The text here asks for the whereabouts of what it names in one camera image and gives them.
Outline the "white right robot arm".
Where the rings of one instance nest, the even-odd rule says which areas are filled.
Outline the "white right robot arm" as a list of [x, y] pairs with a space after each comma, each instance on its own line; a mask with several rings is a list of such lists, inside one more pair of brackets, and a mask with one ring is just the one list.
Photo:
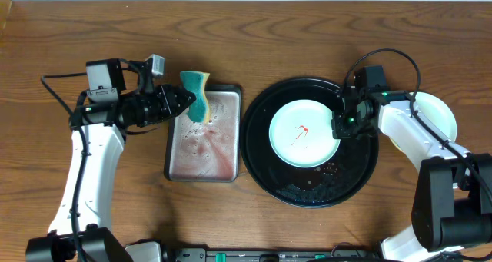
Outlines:
[[491, 241], [491, 156], [445, 137], [406, 91], [350, 88], [335, 111], [336, 139], [388, 136], [418, 172], [411, 226], [381, 242], [387, 260], [430, 261]]

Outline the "light blue plate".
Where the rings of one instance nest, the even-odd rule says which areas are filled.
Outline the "light blue plate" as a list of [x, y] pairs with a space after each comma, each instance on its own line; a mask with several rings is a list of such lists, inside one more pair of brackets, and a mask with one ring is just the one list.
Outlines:
[[341, 143], [333, 137], [332, 117], [332, 110], [318, 101], [285, 104], [274, 114], [268, 129], [274, 153], [294, 167], [317, 167], [329, 161]]

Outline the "pale green plate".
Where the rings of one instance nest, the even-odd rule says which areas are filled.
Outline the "pale green plate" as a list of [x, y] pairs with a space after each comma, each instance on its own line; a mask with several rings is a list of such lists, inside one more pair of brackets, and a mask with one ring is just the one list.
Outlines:
[[[438, 97], [419, 91], [416, 97], [416, 109], [420, 116], [425, 116], [441, 132], [440, 137], [455, 142], [457, 139], [457, 122], [451, 109]], [[387, 136], [402, 152], [403, 146], [416, 143], [417, 139], [410, 136], [400, 124], [390, 124], [390, 134]]]

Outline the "green yellow sponge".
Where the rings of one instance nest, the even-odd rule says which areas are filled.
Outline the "green yellow sponge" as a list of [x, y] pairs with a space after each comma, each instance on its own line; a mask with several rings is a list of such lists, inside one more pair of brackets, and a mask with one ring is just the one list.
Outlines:
[[210, 120], [210, 105], [205, 94], [205, 85], [209, 76], [209, 73], [202, 71], [182, 71], [180, 73], [182, 85], [195, 96], [187, 112], [189, 119], [195, 123], [206, 123]]

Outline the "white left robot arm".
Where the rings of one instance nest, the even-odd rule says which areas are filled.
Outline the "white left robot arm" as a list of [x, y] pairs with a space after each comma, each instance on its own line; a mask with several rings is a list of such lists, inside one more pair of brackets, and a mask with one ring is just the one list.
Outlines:
[[111, 232], [115, 172], [127, 128], [158, 124], [180, 115], [196, 97], [172, 85], [135, 95], [117, 88], [83, 91], [70, 112], [72, 158], [65, 191], [44, 237], [28, 242], [27, 261], [162, 261], [157, 240], [128, 247]]

